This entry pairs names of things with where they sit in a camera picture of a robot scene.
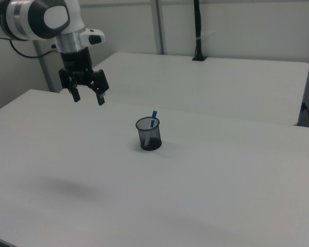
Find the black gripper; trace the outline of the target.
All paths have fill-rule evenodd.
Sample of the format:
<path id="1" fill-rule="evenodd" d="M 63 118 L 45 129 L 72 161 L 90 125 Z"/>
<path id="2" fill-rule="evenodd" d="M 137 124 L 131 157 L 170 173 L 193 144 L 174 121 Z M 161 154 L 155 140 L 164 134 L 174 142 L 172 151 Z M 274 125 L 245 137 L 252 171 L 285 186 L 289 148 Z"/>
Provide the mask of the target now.
<path id="1" fill-rule="evenodd" d="M 88 86 L 96 94 L 98 105 L 105 103 L 105 92 L 109 85 L 102 69 L 93 71 L 88 48 L 77 52 L 61 53 L 64 68 L 59 70 L 61 85 L 68 89 L 75 102 L 80 100 L 77 85 Z"/>

